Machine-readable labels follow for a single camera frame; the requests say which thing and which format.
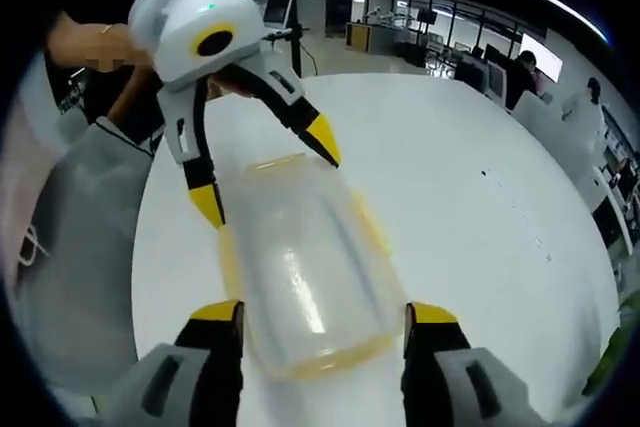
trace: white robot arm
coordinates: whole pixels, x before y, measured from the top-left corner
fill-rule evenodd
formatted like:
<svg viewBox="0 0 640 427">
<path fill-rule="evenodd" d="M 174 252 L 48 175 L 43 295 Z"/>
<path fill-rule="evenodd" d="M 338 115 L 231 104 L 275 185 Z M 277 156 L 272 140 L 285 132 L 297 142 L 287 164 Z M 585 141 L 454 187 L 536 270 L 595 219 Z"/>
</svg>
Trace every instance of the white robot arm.
<svg viewBox="0 0 640 427">
<path fill-rule="evenodd" d="M 192 200 L 216 228 L 225 218 L 203 124 L 210 74 L 224 75 L 251 92 L 307 146 L 339 165 L 326 118 L 304 98 L 300 79 L 280 53 L 262 49 L 268 31 L 255 2 L 136 0 L 129 25 L 136 45 L 152 54 L 164 83 L 158 102 L 171 153 L 184 167 Z"/>
</svg>

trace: ceiling light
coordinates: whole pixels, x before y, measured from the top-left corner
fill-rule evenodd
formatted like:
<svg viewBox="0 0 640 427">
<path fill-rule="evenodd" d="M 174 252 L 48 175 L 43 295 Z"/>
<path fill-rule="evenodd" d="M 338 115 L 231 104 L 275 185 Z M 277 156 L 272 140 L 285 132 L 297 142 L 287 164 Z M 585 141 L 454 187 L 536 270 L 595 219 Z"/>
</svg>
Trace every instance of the ceiling light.
<svg viewBox="0 0 640 427">
<path fill-rule="evenodd" d="M 553 5 L 555 5 L 556 7 L 560 7 L 562 10 L 564 10 L 567 14 L 571 14 L 573 15 L 576 19 L 578 19 L 580 22 L 582 22 L 584 25 L 586 25 L 587 27 L 589 27 L 591 30 L 593 30 L 598 37 L 600 37 L 602 40 L 604 40 L 607 44 L 609 43 L 609 40 L 607 39 L 607 37 L 600 31 L 600 29 L 598 29 L 595 25 L 593 25 L 589 19 L 587 19 L 586 17 L 582 16 L 581 14 L 579 14 L 578 12 L 576 12 L 575 10 L 573 10 L 571 7 L 569 7 L 566 4 L 563 4 L 562 2 L 560 2 L 559 0 L 546 0 L 547 2 L 551 2 Z"/>
</svg>

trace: white round table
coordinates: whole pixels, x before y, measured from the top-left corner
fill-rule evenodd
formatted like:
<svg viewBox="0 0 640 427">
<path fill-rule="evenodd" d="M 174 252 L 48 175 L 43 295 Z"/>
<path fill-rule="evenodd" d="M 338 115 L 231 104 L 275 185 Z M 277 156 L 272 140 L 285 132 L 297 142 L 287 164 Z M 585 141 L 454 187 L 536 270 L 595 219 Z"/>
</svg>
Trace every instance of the white round table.
<svg viewBox="0 0 640 427">
<path fill-rule="evenodd" d="M 332 124 L 345 178 L 365 195 L 387 235 L 410 299 L 453 312 L 472 346 L 488 348 L 527 384 L 543 417 L 557 415 L 618 325 L 607 251 L 561 168 L 502 108 L 457 81 L 350 74 L 308 78 L 304 86 Z M 205 123 L 219 178 L 308 152 L 255 99 L 211 102 Z M 132 299 L 141 357 L 158 343 L 173 343 L 192 312 L 225 299 L 216 232 L 190 203 L 164 142 L 140 209 Z M 377 411 L 391 409 L 393 423 L 404 425 L 400 352 L 376 362 L 360 369 L 374 373 L 345 381 L 344 392 L 335 379 L 331 388 L 312 387 L 348 402 L 329 414 L 305 405 L 305 416 L 324 415 L 317 425 L 339 425 L 327 416 L 385 425 Z M 238 425 L 294 425 L 281 423 L 278 389 L 266 387 L 256 370 L 245 355 Z M 367 375 L 397 377 L 362 397 L 368 408 L 357 408 L 354 392 L 361 387 L 354 382 L 375 383 L 365 382 Z M 389 396 L 392 407 L 376 404 Z"/>
</svg>

